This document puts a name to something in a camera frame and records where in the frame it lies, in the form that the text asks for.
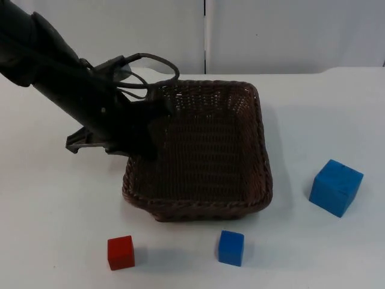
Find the red cube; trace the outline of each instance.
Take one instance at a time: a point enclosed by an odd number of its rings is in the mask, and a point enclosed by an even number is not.
[[[135,266],[134,245],[131,236],[108,240],[107,255],[111,270]]]

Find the white tabletop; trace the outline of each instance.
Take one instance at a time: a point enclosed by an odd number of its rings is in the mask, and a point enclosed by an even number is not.
[[[271,205],[238,221],[158,223],[122,198],[126,158],[71,154],[64,143],[80,125],[33,88],[0,78],[0,287],[383,288],[385,69],[187,78],[257,87]],[[341,219],[307,200],[331,158],[365,175]],[[222,229],[245,235],[242,267],[216,260]],[[112,272],[107,239],[124,235],[137,266]]]

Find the wicker basket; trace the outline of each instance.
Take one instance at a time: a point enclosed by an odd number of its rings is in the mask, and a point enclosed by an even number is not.
[[[128,202],[160,222],[238,219],[269,205],[273,181],[254,86],[179,81],[152,93],[159,98],[176,115],[149,126],[157,161],[128,160]]]

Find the large blue cube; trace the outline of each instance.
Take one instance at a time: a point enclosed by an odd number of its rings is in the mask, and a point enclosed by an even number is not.
[[[242,266],[244,241],[242,234],[222,231],[218,246],[219,262]]]
[[[363,174],[330,160],[314,179],[310,201],[342,217],[354,200]]]

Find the small blue cube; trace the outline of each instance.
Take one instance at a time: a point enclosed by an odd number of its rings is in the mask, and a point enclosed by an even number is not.
[[[363,174],[330,160],[314,179],[310,201],[342,217],[354,200]]]
[[[218,261],[234,266],[242,266],[245,236],[222,231],[218,246]]]

